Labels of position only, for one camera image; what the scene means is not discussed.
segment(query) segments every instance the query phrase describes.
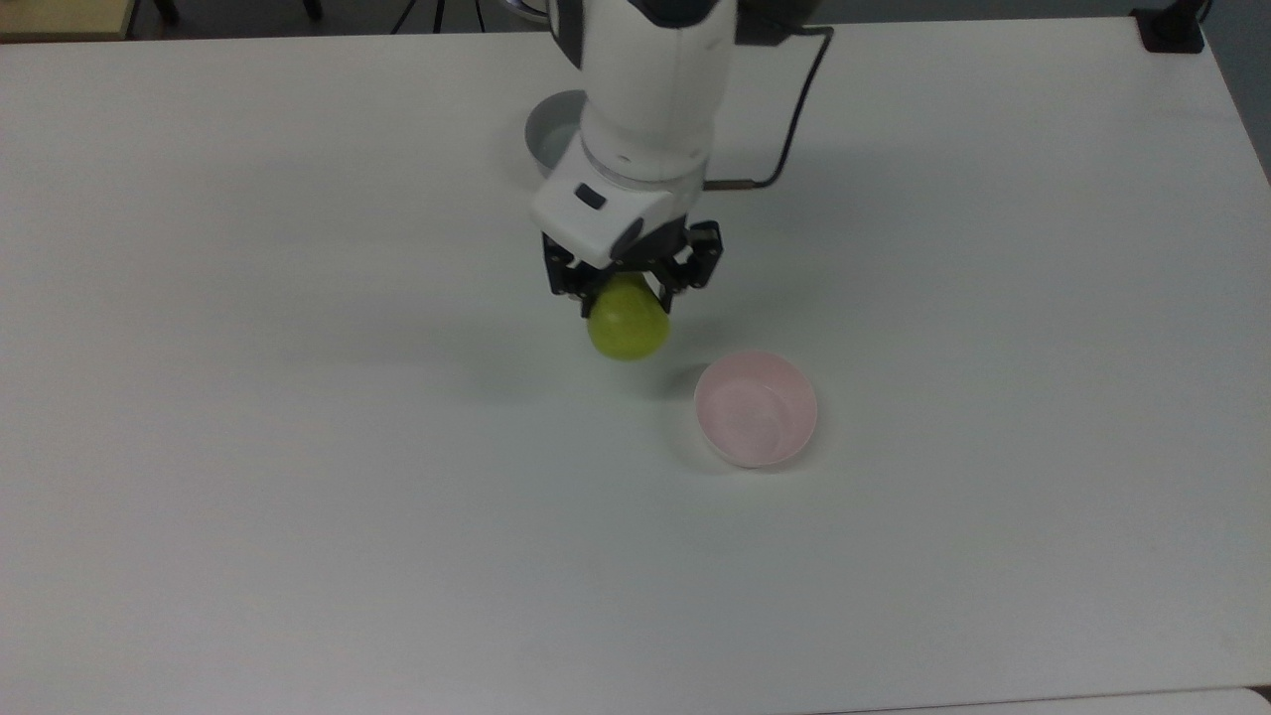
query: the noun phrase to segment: green apple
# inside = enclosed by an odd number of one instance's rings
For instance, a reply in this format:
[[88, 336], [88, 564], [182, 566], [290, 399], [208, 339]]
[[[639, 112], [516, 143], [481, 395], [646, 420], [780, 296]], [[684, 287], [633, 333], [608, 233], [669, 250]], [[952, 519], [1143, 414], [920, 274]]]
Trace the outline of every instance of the green apple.
[[641, 361], [666, 342], [671, 319], [644, 282], [643, 273], [618, 273], [596, 296], [587, 334], [614, 361]]

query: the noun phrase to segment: white tabletop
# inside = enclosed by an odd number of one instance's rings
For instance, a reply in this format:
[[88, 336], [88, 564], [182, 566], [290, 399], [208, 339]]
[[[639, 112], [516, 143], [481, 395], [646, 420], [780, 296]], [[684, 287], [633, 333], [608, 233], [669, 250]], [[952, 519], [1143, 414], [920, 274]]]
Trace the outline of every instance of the white tabletop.
[[905, 712], [907, 715], [1271, 715], [1271, 704], [1253, 691], [1242, 688], [920, 707]]
[[[1271, 190], [1129, 19], [844, 27], [625, 366], [547, 36], [0, 47], [0, 710], [765, 715], [1271, 682]], [[810, 48], [741, 52], [717, 177]], [[716, 460], [702, 366], [821, 424]]]

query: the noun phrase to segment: pink bowl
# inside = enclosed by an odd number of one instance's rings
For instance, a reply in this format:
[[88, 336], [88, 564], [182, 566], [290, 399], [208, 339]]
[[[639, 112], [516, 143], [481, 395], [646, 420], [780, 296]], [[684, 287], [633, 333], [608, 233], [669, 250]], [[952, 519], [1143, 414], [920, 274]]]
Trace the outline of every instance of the pink bowl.
[[803, 450], [816, 429], [816, 395], [784, 357], [747, 349], [716, 361], [694, 394], [698, 424], [719, 456], [766, 467]]

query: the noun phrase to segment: black cable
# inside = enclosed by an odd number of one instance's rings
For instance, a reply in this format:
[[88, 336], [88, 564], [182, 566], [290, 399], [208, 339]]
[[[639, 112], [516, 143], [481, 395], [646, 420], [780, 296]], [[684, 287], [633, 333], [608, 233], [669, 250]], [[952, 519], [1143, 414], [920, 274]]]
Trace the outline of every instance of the black cable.
[[702, 184], [703, 190], [737, 190], [749, 188], [766, 188], [777, 183], [777, 179], [785, 170], [785, 160], [789, 159], [791, 146], [794, 144], [794, 131], [798, 128], [798, 119], [803, 114], [803, 104], [807, 102], [807, 94], [812, 89], [812, 80], [816, 79], [816, 70], [821, 67], [821, 60], [825, 60], [825, 53], [830, 50], [830, 42], [834, 41], [834, 28], [833, 27], [789, 27], [784, 24], [775, 23], [773, 20], [765, 20], [770, 24], [777, 25], [783, 32], [789, 34], [797, 34], [799, 37], [816, 37], [820, 36], [821, 48], [816, 52], [816, 58], [812, 60], [812, 66], [807, 71], [807, 79], [803, 80], [803, 89], [798, 93], [798, 102], [794, 103], [794, 113], [791, 116], [791, 124], [785, 132], [785, 144], [782, 146], [782, 155], [777, 159], [777, 168], [773, 170], [773, 175], [764, 180], [755, 179], [714, 179], [708, 180]]
[[411, 0], [409, 3], [405, 4], [405, 10], [402, 10], [402, 17], [398, 18], [397, 24], [393, 25], [393, 32], [390, 32], [389, 34], [397, 34], [397, 30], [402, 29], [402, 23], [405, 22], [405, 17], [409, 15], [411, 10], [414, 9], [414, 3], [416, 0]]

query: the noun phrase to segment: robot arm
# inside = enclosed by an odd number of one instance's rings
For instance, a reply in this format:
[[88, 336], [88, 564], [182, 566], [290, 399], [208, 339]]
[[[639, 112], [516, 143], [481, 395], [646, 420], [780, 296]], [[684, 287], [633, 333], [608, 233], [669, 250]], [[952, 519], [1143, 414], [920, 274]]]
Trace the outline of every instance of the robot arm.
[[[666, 311], [675, 293], [710, 278], [718, 225], [688, 226], [686, 216], [702, 194], [733, 44], [778, 44], [779, 27], [801, 25], [817, 3], [549, 0], [552, 33], [582, 70], [587, 103], [531, 213], [553, 291], [582, 300], [583, 316], [616, 272], [652, 273]], [[756, 24], [756, 6], [777, 23]]]

